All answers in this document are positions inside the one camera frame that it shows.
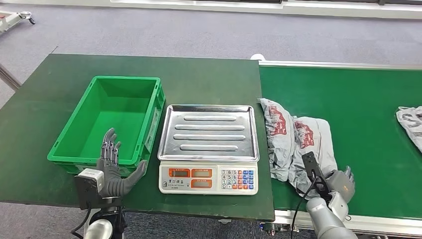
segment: red printed logo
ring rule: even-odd
[[[295,127],[299,132],[299,138],[301,140],[301,148],[306,148],[310,145],[314,145],[314,132],[301,121],[295,122]]]
[[[270,133],[271,136],[277,135],[277,134],[287,134],[286,130],[286,120],[284,119],[283,115],[280,111],[277,110],[277,107],[275,106],[269,106],[268,112],[270,113],[270,116],[278,116],[278,121],[276,122],[276,125],[274,127],[274,131]]]

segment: gray carpet floor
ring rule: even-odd
[[[1,4],[31,11],[0,35],[0,62],[24,82],[51,52],[422,64],[422,21],[181,10]],[[0,107],[13,91],[0,81]],[[79,209],[0,203],[0,239],[72,238]],[[269,238],[257,223],[128,214],[129,238]],[[276,237],[288,238],[288,234]],[[307,231],[296,238],[315,238]]]

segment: green table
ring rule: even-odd
[[[261,62],[262,96],[293,116],[329,122],[338,168],[350,165],[355,176],[356,193],[348,204],[355,224],[349,226],[361,220],[364,228],[385,223],[390,235],[422,235],[422,154],[395,115],[399,106],[422,105],[422,70],[401,68]],[[272,187],[276,210],[296,208],[299,197],[290,184],[272,179]],[[410,231],[396,227],[411,224],[415,226]]]
[[[265,124],[256,61],[49,55],[0,110],[0,201],[77,206],[73,176],[47,154],[93,76],[160,77],[166,104],[251,105],[261,158],[254,196],[173,195],[158,189],[156,137],[147,174],[124,198],[131,211],[274,220]],[[157,135],[161,135],[164,117]]]

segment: stainless steel tray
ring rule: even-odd
[[[168,106],[158,159],[258,161],[259,151],[253,107]]]

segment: scale keypad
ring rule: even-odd
[[[221,170],[221,188],[226,190],[253,190],[255,170]]]

